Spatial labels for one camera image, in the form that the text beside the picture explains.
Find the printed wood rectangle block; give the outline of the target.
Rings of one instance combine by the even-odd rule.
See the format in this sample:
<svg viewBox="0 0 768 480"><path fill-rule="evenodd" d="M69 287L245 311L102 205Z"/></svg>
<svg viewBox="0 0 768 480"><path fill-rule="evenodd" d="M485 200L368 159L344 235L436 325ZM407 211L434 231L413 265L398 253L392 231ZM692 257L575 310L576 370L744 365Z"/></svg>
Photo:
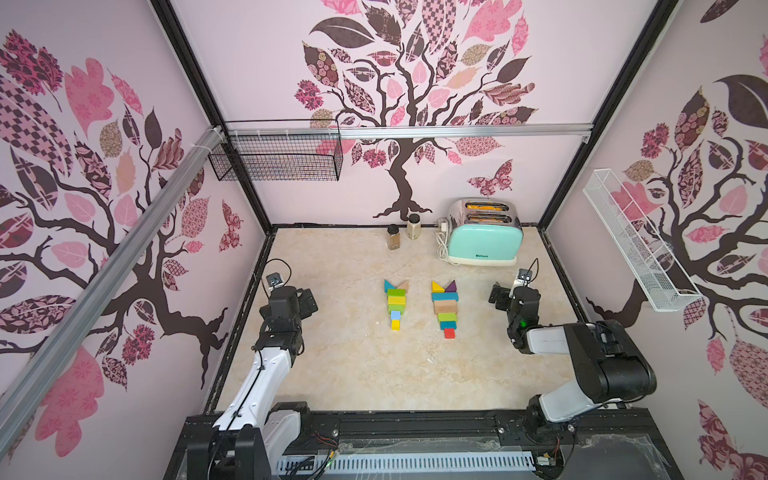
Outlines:
<svg viewBox="0 0 768 480"><path fill-rule="evenodd" d="M456 306L438 306L434 309L434 312L436 314L445 314L445 313L456 314L458 312L458 308Z"/></svg>

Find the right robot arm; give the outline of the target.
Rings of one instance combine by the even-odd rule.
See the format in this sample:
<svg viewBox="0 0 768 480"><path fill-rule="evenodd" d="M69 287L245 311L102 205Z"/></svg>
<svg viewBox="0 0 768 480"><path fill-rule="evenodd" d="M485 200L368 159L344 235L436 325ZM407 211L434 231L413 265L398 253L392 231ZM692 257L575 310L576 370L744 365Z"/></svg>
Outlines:
<svg viewBox="0 0 768 480"><path fill-rule="evenodd" d="M507 335L525 355L564 355L574 378L532 397L522 428L532 438L609 404L633 403L655 392L655 372L616 320L543 325L541 294L528 285L512 289L496 283L489 302L507 315Z"/></svg>

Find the long teal rectangle block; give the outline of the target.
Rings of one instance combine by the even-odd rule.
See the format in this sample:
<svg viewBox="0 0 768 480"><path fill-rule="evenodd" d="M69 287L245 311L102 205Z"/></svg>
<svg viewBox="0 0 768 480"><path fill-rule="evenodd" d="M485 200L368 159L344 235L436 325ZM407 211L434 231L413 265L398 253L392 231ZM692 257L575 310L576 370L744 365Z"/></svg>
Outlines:
<svg viewBox="0 0 768 480"><path fill-rule="evenodd" d="M459 296L456 292L436 292L431 294L431 298L433 302L459 300Z"/></svg>

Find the plain wood rectangle block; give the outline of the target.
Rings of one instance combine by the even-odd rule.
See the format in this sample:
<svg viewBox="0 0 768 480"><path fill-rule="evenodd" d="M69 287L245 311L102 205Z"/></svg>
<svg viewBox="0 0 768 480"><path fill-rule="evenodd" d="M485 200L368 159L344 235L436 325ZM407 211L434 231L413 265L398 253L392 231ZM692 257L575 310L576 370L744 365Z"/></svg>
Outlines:
<svg viewBox="0 0 768 480"><path fill-rule="evenodd" d="M434 308L436 310L446 310L449 308L457 308L458 302L456 300L439 300L434 302Z"/></svg>

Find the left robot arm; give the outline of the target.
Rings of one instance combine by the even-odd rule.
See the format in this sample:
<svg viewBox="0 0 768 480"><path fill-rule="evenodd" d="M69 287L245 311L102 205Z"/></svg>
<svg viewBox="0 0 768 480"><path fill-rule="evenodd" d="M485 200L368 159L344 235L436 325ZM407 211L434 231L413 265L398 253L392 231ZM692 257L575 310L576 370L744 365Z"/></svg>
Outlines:
<svg viewBox="0 0 768 480"><path fill-rule="evenodd" d="M273 410L278 390L303 351L302 321L318 311L309 289L279 286L259 309L265 329L235 399L186 447L189 479L212 479L217 469L234 479L274 479L287 447L302 434L306 406Z"/></svg>

